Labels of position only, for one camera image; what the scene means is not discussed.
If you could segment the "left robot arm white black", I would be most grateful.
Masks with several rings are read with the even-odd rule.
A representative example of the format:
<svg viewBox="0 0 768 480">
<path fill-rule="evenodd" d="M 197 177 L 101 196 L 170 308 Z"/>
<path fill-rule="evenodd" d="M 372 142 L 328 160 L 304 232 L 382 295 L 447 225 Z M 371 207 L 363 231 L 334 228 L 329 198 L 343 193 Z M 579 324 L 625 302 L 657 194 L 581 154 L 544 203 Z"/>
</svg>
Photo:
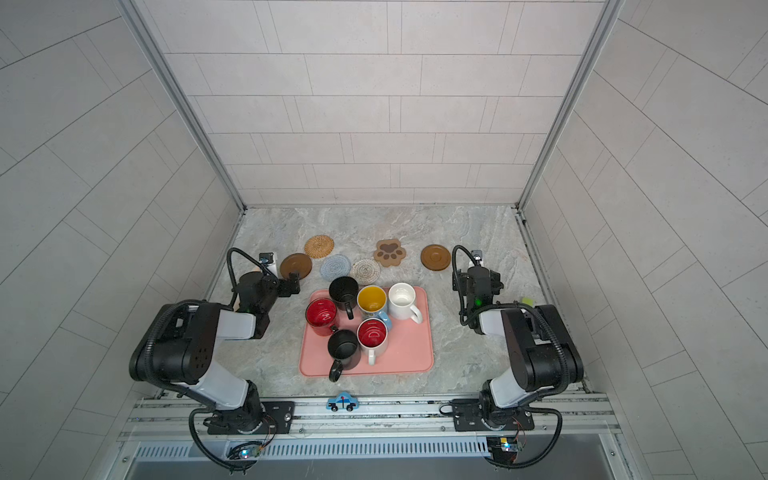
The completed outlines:
<svg viewBox="0 0 768 480">
<path fill-rule="evenodd" d="M 300 292 L 300 273 L 281 279 L 272 265 L 232 247 L 226 253 L 232 297 L 227 305 L 186 299 L 163 305 L 129 360 L 129 375 L 187 396 L 211 414 L 213 434 L 252 433 L 264 423 L 256 385 L 214 359 L 224 341 L 256 340 L 266 333 L 276 300 Z"/>
</svg>

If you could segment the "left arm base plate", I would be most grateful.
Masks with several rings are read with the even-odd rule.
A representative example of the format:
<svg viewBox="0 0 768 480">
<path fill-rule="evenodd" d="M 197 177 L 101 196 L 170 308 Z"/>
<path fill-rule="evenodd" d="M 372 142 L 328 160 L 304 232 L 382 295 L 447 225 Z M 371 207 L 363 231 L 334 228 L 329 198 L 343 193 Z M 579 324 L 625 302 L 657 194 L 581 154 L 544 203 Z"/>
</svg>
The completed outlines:
<svg viewBox="0 0 768 480">
<path fill-rule="evenodd" d="M 203 425 L 209 435 L 268 435 L 290 432 L 295 403 L 266 401 L 234 410 L 216 410 Z"/>
</svg>

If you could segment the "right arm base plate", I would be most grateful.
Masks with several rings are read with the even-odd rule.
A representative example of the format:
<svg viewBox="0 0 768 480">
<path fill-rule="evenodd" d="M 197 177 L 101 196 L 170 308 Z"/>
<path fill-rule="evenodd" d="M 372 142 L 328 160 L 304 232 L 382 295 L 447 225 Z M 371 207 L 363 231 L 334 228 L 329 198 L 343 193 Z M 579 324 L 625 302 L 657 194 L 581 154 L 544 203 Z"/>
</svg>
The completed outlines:
<svg viewBox="0 0 768 480">
<path fill-rule="evenodd" d="M 438 409 L 450 417 L 457 432 L 532 431 L 533 417 L 521 408 L 499 408 L 492 401 L 457 398 Z"/>
</svg>

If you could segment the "multicolour woven round coaster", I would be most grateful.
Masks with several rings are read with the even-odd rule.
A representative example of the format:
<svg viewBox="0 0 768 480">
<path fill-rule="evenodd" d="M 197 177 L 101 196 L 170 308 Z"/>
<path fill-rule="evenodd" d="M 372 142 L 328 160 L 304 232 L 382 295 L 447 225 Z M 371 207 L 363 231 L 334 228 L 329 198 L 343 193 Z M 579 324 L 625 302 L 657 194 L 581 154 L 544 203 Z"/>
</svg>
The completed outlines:
<svg viewBox="0 0 768 480">
<path fill-rule="evenodd" d="M 350 276 L 357 281 L 360 286 L 374 284 L 380 277 L 381 266 L 371 258 L 361 259 L 352 265 Z"/>
</svg>

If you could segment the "dark brown wooden coaster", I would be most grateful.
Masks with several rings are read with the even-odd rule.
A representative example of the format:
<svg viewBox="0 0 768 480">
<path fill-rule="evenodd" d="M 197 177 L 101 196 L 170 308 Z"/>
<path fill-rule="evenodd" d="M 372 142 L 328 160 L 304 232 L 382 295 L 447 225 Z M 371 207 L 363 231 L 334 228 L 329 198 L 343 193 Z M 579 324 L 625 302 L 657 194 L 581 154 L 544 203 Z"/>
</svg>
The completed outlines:
<svg viewBox="0 0 768 480">
<path fill-rule="evenodd" d="M 304 253 L 293 253 L 288 255 L 280 264 L 280 275 L 284 279 L 289 279 L 292 274 L 296 274 L 299 279 L 306 278 L 312 271 L 312 259 Z"/>
</svg>

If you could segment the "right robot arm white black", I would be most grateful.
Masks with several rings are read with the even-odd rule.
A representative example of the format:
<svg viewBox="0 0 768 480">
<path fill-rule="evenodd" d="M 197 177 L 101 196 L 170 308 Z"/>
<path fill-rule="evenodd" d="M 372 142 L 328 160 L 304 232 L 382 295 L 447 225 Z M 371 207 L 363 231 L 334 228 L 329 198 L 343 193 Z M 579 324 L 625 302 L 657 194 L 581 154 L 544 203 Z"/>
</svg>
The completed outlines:
<svg viewBox="0 0 768 480">
<path fill-rule="evenodd" d="M 507 345 L 507 370 L 486 381 L 479 394 L 481 418 L 489 427 L 505 426 L 531 403 L 583 380 L 583 361 L 555 306 L 496 302 L 504 287 L 501 275 L 462 245 L 453 247 L 451 267 L 460 324 L 500 336 Z"/>
</svg>

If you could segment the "paw shaped cork coaster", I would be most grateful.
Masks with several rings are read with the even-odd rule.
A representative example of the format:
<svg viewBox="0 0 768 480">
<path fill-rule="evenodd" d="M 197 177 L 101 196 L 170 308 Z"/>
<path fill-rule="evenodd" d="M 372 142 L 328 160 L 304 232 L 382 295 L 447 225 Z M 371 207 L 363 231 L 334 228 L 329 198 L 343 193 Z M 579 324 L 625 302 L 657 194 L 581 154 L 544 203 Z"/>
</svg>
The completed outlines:
<svg viewBox="0 0 768 480">
<path fill-rule="evenodd" d="M 399 266 L 406 256 L 407 251 L 402 246 L 399 239 L 385 239 L 379 240 L 376 243 L 376 250 L 373 258 L 382 267 L 388 268 Z"/>
</svg>

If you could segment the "grey-blue woven round coaster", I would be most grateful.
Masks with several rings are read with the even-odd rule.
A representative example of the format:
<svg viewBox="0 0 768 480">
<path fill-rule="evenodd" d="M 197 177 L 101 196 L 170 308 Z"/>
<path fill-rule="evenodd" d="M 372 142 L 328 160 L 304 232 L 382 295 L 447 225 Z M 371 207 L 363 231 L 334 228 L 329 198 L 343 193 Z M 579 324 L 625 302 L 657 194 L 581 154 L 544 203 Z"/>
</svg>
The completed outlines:
<svg viewBox="0 0 768 480">
<path fill-rule="evenodd" d="M 348 257 L 342 254 L 328 256 L 320 268 L 320 274 L 326 281 L 332 282 L 340 277 L 348 276 L 352 264 Z"/>
</svg>

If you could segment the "woven rattan round coaster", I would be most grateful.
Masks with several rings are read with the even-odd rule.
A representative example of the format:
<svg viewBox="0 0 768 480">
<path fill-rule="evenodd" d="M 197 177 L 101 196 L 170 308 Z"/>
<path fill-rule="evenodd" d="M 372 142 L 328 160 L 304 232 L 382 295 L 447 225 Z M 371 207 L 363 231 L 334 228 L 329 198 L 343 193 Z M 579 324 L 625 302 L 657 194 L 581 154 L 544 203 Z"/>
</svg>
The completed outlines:
<svg viewBox="0 0 768 480">
<path fill-rule="evenodd" d="M 307 240 L 304 252 L 312 259 L 322 259 L 329 256 L 334 250 L 335 242 L 328 235 L 315 235 Z"/>
</svg>

